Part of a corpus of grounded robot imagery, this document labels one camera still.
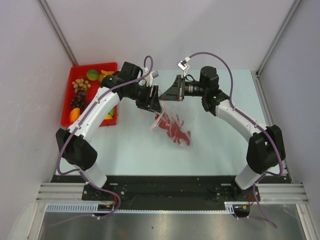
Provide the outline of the clear zip top bag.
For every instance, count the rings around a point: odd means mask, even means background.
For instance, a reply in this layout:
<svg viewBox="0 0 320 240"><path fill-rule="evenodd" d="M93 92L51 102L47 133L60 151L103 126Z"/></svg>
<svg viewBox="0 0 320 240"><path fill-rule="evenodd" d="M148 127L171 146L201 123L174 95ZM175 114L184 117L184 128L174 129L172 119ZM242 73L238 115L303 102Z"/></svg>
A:
<svg viewBox="0 0 320 240"><path fill-rule="evenodd" d="M184 103L164 100L160 101L160 107L160 112L146 115L149 129L178 147L190 147L193 142L192 131L196 119L194 110Z"/></svg>

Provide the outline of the red toy lobster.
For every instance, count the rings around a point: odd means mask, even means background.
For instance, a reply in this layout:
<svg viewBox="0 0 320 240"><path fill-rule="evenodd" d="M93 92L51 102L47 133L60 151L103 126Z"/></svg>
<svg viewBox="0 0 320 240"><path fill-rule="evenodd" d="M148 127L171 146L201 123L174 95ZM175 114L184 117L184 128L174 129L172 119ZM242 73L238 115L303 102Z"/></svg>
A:
<svg viewBox="0 0 320 240"><path fill-rule="evenodd" d="M182 126L184 121L180 121L179 116L176 115L176 119L171 118L167 113L155 115L155 120L158 120L158 127L166 131L166 134L169 138L173 140L177 145L181 144L181 140L189 146L191 144L191 132L183 131Z"/></svg>

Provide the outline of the green toy vegetable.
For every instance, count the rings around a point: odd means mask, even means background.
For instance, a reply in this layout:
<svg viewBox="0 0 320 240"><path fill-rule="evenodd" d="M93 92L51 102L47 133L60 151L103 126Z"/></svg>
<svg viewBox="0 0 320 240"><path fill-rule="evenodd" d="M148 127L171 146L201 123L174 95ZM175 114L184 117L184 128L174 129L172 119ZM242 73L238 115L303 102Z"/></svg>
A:
<svg viewBox="0 0 320 240"><path fill-rule="evenodd" d="M108 114L113 117L114 116L114 112L115 112L115 108L113 107Z"/></svg>

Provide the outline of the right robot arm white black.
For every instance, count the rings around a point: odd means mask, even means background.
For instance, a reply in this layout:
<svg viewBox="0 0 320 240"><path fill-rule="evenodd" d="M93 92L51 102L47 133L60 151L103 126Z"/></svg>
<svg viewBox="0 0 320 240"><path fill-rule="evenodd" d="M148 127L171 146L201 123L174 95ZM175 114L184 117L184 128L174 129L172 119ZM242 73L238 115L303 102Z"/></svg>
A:
<svg viewBox="0 0 320 240"><path fill-rule="evenodd" d="M270 168L279 166L283 171L286 158L283 134L277 125L267 126L240 111L219 86L216 68L204 66L199 80L187 81L177 75L173 84L160 95L162 101L182 101L186 96L200 97L206 112L232 126L248 143L246 166L235 177L230 188L231 196L242 201L249 194L249 188L268 173Z"/></svg>

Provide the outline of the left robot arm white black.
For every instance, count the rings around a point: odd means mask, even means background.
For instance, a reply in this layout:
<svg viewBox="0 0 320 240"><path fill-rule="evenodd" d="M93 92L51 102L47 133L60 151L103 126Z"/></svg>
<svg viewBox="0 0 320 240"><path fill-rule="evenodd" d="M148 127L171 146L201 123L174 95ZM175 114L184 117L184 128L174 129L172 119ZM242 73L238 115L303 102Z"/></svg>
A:
<svg viewBox="0 0 320 240"><path fill-rule="evenodd" d="M160 113L159 87L152 84L158 75L152 67L140 68L125 62L121 70L105 76L94 98L78 119L67 129L60 128L55 134L59 149L56 163L58 173L63 175L60 162L65 159L75 167L76 172L83 174L87 182L94 185L93 194L98 199L107 199L111 188L106 184L107 176L98 166L98 153L90 144L93 135L107 114L123 98L134 100L139 109Z"/></svg>

